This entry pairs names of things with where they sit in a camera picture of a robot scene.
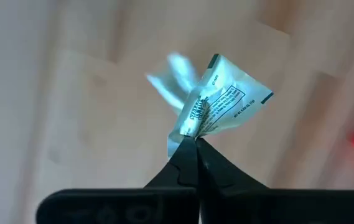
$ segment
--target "white paper packet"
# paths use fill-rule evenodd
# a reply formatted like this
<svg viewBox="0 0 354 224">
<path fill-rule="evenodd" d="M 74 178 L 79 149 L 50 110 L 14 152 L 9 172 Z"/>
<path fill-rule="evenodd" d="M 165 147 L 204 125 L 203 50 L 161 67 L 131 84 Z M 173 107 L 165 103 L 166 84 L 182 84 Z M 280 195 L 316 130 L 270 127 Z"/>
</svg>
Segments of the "white paper packet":
<svg viewBox="0 0 354 224">
<path fill-rule="evenodd" d="M 148 75 L 148 80 L 179 114 L 167 140 L 169 158 L 185 136 L 196 138 L 235 128 L 252 117 L 273 96 L 270 89 L 222 55 L 213 56 L 198 83 L 195 83 L 197 76 L 189 60 L 178 54 L 170 56 L 170 71 L 164 72 L 160 78 Z"/>
</svg>

